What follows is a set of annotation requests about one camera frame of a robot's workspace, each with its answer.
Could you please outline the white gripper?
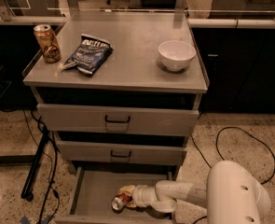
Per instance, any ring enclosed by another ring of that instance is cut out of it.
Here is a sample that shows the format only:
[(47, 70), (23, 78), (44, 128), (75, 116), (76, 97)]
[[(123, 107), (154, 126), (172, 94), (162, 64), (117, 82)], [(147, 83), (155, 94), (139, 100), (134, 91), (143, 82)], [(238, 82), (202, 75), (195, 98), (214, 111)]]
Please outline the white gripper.
[(132, 196), (132, 201), (125, 204), (128, 208), (147, 207), (155, 200), (155, 188), (147, 185), (128, 185), (121, 187), (118, 195)]

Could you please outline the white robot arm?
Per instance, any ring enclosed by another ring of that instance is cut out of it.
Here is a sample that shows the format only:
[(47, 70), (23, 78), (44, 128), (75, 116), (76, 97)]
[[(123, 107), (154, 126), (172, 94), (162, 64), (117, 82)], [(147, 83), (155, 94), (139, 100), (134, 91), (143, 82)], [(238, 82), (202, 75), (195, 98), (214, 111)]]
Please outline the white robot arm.
[(205, 208), (208, 224), (260, 224), (271, 209), (266, 189), (234, 161), (214, 164), (204, 186), (171, 180), (161, 180), (153, 187), (125, 186), (111, 206), (115, 211), (150, 206), (160, 213), (171, 213), (178, 201)]

